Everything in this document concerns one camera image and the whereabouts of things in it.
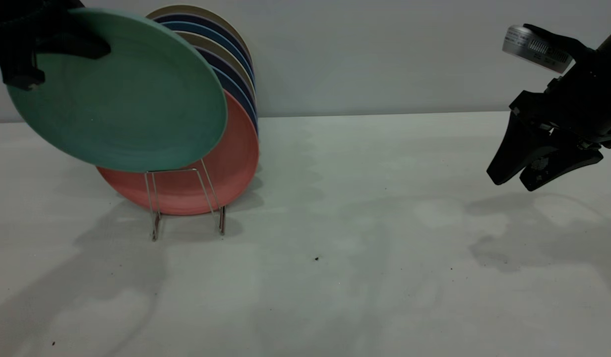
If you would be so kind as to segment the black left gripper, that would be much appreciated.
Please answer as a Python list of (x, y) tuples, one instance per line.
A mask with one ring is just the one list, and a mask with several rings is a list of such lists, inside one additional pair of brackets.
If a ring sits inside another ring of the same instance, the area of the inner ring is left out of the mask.
[(0, 71), (2, 82), (24, 91), (46, 81), (38, 54), (71, 55), (97, 60), (111, 47), (87, 28), (66, 25), (80, 0), (0, 0)]

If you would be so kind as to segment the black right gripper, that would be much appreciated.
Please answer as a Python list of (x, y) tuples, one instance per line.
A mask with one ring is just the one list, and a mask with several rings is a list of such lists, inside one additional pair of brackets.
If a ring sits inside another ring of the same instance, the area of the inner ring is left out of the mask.
[(539, 127), (545, 124), (582, 140), (611, 148), (611, 50), (597, 50), (576, 62), (543, 93), (522, 91), (510, 104), (515, 115), (487, 174), (503, 185), (522, 169), (519, 180), (528, 191), (582, 167), (600, 162), (600, 149), (562, 149)]

